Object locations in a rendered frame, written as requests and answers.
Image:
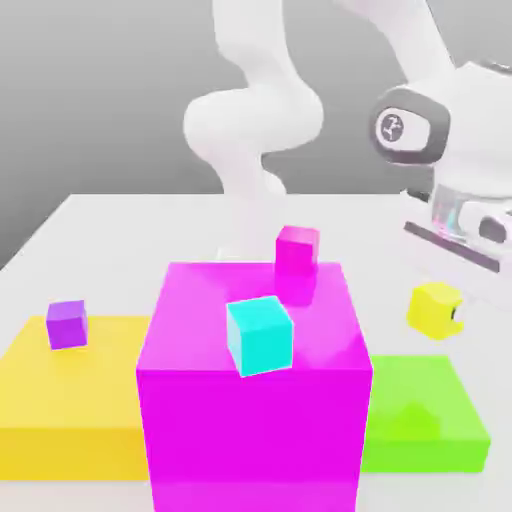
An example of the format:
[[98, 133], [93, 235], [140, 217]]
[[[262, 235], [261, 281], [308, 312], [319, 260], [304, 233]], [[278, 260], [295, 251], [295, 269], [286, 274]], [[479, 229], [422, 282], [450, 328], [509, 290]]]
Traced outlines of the small yellow cube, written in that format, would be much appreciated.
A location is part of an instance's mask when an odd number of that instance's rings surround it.
[[406, 320], [418, 332], [441, 341], [463, 330], [464, 323], [455, 319], [462, 302], [458, 289], [444, 282], [427, 282], [413, 288]]

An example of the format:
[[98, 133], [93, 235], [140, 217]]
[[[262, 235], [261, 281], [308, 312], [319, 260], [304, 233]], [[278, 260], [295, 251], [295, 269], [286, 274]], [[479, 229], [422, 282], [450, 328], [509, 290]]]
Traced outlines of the large green box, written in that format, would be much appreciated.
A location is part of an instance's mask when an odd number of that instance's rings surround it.
[[373, 355], [363, 473], [480, 473], [491, 438], [446, 355]]

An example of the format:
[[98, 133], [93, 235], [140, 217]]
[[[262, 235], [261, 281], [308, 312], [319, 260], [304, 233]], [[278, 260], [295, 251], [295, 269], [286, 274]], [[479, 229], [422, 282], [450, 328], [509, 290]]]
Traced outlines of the small purple cube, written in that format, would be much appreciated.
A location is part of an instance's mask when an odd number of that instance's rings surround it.
[[88, 318], [84, 300], [54, 302], [48, 306], [46, 328], [52, 350], [88, 344]]

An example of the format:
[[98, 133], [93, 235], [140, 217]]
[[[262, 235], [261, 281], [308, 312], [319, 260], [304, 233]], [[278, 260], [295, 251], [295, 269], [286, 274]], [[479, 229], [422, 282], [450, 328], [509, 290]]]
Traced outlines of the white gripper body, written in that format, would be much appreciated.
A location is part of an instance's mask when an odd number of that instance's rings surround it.
[[512, 252], [496, 259], [412, 221], [404, 223], [402, 247], [407, 260], [434, 280], [512, 314]]

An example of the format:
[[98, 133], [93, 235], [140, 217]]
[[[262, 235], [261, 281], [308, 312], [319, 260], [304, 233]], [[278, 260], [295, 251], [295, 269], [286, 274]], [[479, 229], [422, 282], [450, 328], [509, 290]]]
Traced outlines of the small cyan cube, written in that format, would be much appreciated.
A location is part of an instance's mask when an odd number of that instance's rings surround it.
[[227, 347], [242, 378], [293, 365], [294, 323], [277, 296], [226, 305]]

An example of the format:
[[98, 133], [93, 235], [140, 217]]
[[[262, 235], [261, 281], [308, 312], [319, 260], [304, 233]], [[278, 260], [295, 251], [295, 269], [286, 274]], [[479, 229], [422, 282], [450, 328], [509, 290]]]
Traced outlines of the small magenta cube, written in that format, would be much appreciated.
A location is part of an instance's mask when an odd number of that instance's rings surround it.
[[317, 266], [320, 232], [299, 226], [284, 226], [275, 244], [275, 267], [289, 275], [312, 274]]

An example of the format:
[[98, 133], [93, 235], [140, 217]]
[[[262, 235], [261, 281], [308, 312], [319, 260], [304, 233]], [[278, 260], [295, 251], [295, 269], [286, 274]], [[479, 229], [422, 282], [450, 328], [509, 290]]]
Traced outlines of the large magenta box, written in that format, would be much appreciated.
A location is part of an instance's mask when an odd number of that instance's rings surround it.
[[[293, 364], [244, 378], [227, 306], [262, 296], [293, 321]], [[171, 264], [136, 378], [154, 512], [355, 512], [372, 365], [339, 264]]]

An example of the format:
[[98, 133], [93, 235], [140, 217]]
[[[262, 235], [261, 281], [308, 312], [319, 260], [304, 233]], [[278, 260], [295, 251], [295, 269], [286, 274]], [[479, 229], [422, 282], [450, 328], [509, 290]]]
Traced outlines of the large yellow box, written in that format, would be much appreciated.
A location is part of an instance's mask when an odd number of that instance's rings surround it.
[[0, 481], [144, 481], [135, 368], [145, 316], [92, 316], [88, 343], [52, 350], [29, 318], [0, 357]]

